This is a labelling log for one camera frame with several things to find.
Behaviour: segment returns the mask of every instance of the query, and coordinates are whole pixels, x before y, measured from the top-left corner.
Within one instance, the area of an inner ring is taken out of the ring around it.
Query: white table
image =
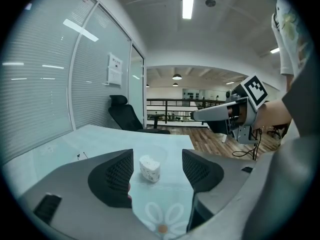
[[[16,198],[67,163],[118,150],[133,149],[134,173],[130,179],[132,208],[136,216],[161,238],[185,232],[191,212],[192,187],[182,168],[182,149],[194,149],[188,135],[152,134],[86,125],[54,139],[3,166]],[[155,155],[161,162],[160,180],[153,184],[141,177],[139,158]]]

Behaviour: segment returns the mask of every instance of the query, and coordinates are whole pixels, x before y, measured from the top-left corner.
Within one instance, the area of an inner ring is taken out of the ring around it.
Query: small white cube
[[[148,155],[139,159],[140,171],[148,181],[156,183],[160,179],[160,163],[154,161]]]

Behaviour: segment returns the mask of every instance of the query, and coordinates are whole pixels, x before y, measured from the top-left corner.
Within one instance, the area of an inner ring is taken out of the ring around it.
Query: black office chair
[[[110,95],[110,98],[111,107],[109,107],[108,111],[122,130],[151,134],[170,134],[168,130],[156,128],[144,129],[136,116],[134,108],[130,104],[127,104],[128,100],[125,96]]]

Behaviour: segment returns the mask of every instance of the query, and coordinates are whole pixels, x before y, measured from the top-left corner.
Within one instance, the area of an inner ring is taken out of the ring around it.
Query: wooden floor
[[[234,158],[232,152],[249,151],[254,147],[253,145],[240,144],[231,136],[228,136],[225,143],[222,143],[224,135],[220,133],[213,133],[210,129],[184,127],[174,128],[164,126],[158,126],[158,128],[161,130],[169,130],[170,133],[174,135],[189,135],[195,150],[217,154],[224,157]],[[279,144],[280,140],[263,133],[258,147],[257,157],[265,152],[275,151]],[[252,159],[252,156],[247,154],[243,157],[239,157],[239,159]]]

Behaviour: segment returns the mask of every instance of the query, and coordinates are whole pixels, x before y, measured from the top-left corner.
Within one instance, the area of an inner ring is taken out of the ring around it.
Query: black cable
[[[257,159],[258,147],[259,147],[260,142],[261,142],[262,130],[261,130],[261,129],[257,129],[256,131],[257,131],[256,133],[259,132],[259,135],[260,135],[260,139],[259,139],[258,144],[255,145],[254,148],[251,149],[251,150],[249,150],[249,151],[240,151],[240,150],[239,150],[239,151],[234,151],[234,152],[232,152],[232,155],[233,155],[234,157],[236,157],[236,158],[242,158],[242,157],[244,157],[244,156],[246,156],[246,155],[249,154],[249,155],[252,157],[252,159],[254,159],[254,160]]]

